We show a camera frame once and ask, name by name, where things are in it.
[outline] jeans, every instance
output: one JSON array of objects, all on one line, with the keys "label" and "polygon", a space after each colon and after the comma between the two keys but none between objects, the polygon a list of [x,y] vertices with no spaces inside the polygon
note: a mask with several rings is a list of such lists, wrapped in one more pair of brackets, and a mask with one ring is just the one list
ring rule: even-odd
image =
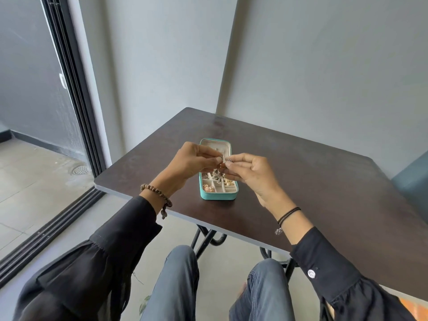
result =
[{"label": "jeans", "polygon": [[[189,246],[174,248],[165,260],[141,321],[195,321],[199,269]],[[294,321],[286,275],[274,259],[258,263],[229,311],[230,321]]]}]

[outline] round drain cover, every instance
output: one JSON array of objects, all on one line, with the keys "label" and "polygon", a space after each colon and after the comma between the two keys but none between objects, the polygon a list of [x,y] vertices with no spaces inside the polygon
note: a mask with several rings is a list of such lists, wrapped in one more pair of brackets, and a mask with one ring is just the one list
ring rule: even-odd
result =
[{"label": "round drain cover", "polygon": [[88,172],[89,172],[88,167],[84,165],[77,166],[73,169],[74,175],[86,175]]}]

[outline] tile floor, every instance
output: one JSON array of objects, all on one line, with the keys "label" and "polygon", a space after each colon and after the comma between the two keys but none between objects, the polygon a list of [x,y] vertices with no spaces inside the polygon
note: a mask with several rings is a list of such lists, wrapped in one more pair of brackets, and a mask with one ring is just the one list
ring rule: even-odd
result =
[{"label": "tile floor", "polygon": [[[13,280],[0,289],[1,319],[12,319],[22,286],[37,270],[86,240],[125,203],[124,199],[105,195],[60,234]],[[159,215],[158,223],[163,225],[163,230],[147,246],[135,269],[135,275],[142,283],[138,282],[135,276],[132,277],[131,298],[121,320],[139,320],[140,304],[144,297],[151,294],[165,257],[176,245],[190,244],[196,231],[194,224],[171,215],[165,220],[162,220]],[[209,246],[199,260],[200,282],[196,300],[196,319],[198,321],[228,320],[228,309],[233,304],[249,271],[260,260],[258,247],[232,237],[228,237],[220,247]],[[298,268],[290,281],[290,291],[296,321],[317,321],[318,298],[311,283]]]},{"label": "tile floor", "polygon": [[84,164],[12,139],[0,143],[0,259],[93,185]]}]

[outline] person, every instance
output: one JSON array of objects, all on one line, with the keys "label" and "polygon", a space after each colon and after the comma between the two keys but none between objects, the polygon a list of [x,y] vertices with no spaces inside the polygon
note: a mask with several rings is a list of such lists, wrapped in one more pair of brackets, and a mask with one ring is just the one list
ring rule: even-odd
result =
[{"label": "person", "polygon": [[[218,168],[220,156],[207,146],[186,142],[150,185],[169,198],[188,178]],[[266,158],[244,153],[227,159],[226,177],[246,183],[276,219],[296,207]],[[130,296],[132,272],[161,231],[156,215],[164,204],[162,196],[144,189],[87,241],[39,270],[22,289],[13,320],[119,320]],[[293,245],[291,256],[320,298],[320,320],[414,320],[397,297],[340,255],[302,210],[289,215],[281,228]],[[193,250],[173,249],[141,320],[195,320],[198,280]],[[254,267],[229,319],[294,320],[285,273],[278,262],[266,259]]]}]

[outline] jewelry box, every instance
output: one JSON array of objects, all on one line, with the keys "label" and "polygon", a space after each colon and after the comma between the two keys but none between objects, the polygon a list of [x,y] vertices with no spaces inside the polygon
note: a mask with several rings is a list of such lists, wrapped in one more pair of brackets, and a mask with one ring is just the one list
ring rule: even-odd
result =
[{"label": "jewelry box", "polygon": [[[223,154],[224,158],[232,154],[232,146],[228,141],[216,139],[202,139],[201,145],[207,145]],[[201,197],[206,200],[233,200],[239,188],[238,183],[228,180],[215,170],[213,173],[199,173],[199,188]]]}]

